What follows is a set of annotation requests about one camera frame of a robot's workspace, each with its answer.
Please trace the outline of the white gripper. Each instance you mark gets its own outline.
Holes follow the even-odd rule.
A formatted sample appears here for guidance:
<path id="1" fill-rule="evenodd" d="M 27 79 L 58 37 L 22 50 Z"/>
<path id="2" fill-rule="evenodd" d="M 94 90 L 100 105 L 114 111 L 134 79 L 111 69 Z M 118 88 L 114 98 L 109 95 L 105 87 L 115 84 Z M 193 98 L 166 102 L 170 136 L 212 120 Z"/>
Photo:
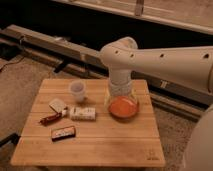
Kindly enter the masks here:
<path id="1" fill-rule="evenodd" d="M 124 84 L 115 84 L 109 80 L 108 90 L 111 96 L 128 96 L 132 92 L 132 81 Z"/>

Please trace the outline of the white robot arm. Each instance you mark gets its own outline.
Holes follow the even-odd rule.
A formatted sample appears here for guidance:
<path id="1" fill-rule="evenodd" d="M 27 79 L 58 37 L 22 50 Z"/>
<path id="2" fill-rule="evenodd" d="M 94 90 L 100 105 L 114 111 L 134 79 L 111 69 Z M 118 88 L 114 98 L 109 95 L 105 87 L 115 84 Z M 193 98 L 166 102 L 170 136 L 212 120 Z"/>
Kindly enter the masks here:
<path id="1" fill-rule="evenodd" d="M 100 60 L 109 69 L 112 96 L 131 93 L 132 71 L 213 96 L 213 46 L 139 49 L 124 37 L 102 47 Z M 179 171 L 213 171 L 213 104 L 196 124 Z"/>

